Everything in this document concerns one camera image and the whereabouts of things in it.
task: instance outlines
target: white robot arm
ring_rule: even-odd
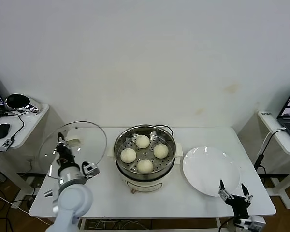
[[[45,197],[53,196],[53,212],[56,214],[55,223],[47,232],[78,232],[79,218],[91,207],[93,196],[85,185],[86,181],[96,176],[100,171],[95,164],[82,163],[82,173],[79,165],[74,161],[74,155],[68,148],[64,136],[58,134],[58,143],[55,149],[59,153],[57,163],[58,186],[46,192]]]

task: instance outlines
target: stainless steel pot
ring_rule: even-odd
[[[135,140],[139,135],[146,135],[150,139],[149,147],[140,149],[136,146]],[[169,149],[169,154],[164,159],[158,159],[154,156],[154,147],[158,144],[165,144]],[[136,159],[133,163],[124,163],[120,159],[121,151],[126,148],[132,148],[136,152]],[[120,172],[127,178],[140,182],[150,182],[164,177],[174,165],[175,153],[174,138],[159,126],[139,125],[131,127],[122,132],[114,144],[114,156]],[[154,169],[149,174],[141,174],[137,170],[138,162],[143,159],[148,159],[153,163]]]

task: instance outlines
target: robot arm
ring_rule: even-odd
[[[249,194],[248,189],[243,184],[241,185],[244,197],[229,194],[224,188],[222,180],[220,180],[219,195],[233,209],[234,226],[242,229],[241,231],[261,232],[265,226],[265,220],[260,216],[249,216],[247,209],[250,206],[252,195]]]
[[[74,155],[69,149],[64,136],[58,134],[55,149],[59,153],[57,163],[59,181],[54,190],[46,192],[45,197],[53,196],[53,212],[56,214],[55,223],[47,232],[77,232],[79,218],[90,209],[93,196],[90,189],[84,185],[86,181],[96,176],[100,171],[95,164],[82,163],[82,173],[74,161]]]

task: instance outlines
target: white plate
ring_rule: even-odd
[[[230,193],[240,183],[240,171],[233,160],[214,147],[202,146],[190,150],[184,156],[183,171],[195,189],[213,197],[219,196],[221,179]]]

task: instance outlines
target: white table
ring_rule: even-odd
[[[103,128],[112,147],[125,128]],[[198,146],[214,146],[226,152],[240,167],[241,182],[253,195],[248,212],[252,215],[273,215],[276,209],[258,174],[232,128],[174,128],[175,141],[186,154]],[[131,194],[116,169],[114,158],[104,156],[99,163],[101,173],[87,181],[93,193],[91,209],[82,218],[215,218],[233,216],[230,206],[219,197],[206,196],[195,190],[185,179],[181,165],[175,165],[165,186],[151,193]],[[53,188],[56,180],[45,178],[29,211],[39,218],[54,217],[52,197],[44,192]],[[242,195],[239,187],[234,194]]]
[[[271,112],[266,110],[261,110],[258,112],[259,118],[268,128],[272,131],[282,126],[276,119],[278,112]],[[290,155],[290,136],[287,132],[281,131],[273,136],[278,144],[281,146],[283,151]],[[285,189],[290,186],[290,174],[281,182],[277,178],[271,178],[274,188],[267,188],[267,192],[270,196],[279,196],[287,209],[290,209],[290,199],[285,192]]]
[[[41,121],[48,109],[49,106],[47,104],[42,104],[42,109],[38,114],[34,116],[21,116],[25,125],[23,129],[20,130],[15,136],[15,141],[10,146],[10,149],[20,148],[25,143],[31,132]],[[0,147],[8,138],[11,138],[12,135],[22,126],[22,122],[19,120],[18,117],[15,116],[1,117],[0,124],[4,123],[9,123],[11,126],[8,135],[5,138],[0,139]],[[2,172],[7,178],[9,178],[13,183],[21,188],[21,191],[15,199],[16,201],[21,200],[25,195],[31,195],[34,192],[34,189],[29,185],[34,178],[29,177],[26,181],[24,181],[19,175],[17,175],[13,166],[5,159],[4,153],[0,154],[0,172]]]

